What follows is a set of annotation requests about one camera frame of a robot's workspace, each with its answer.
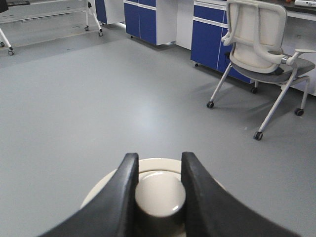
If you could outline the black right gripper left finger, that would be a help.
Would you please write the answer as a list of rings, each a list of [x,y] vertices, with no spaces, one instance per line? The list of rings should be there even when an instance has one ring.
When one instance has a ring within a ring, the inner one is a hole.
[[[131,237],[139,156],[127,153],[101,191],[81,210],[42,237]]]

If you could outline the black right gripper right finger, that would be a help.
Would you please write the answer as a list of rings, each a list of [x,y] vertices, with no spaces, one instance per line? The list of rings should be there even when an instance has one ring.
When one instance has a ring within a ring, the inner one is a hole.
[[[296,237],[225,191],[192,152],[181,157],[186,191],[185,229],[189,237]]]

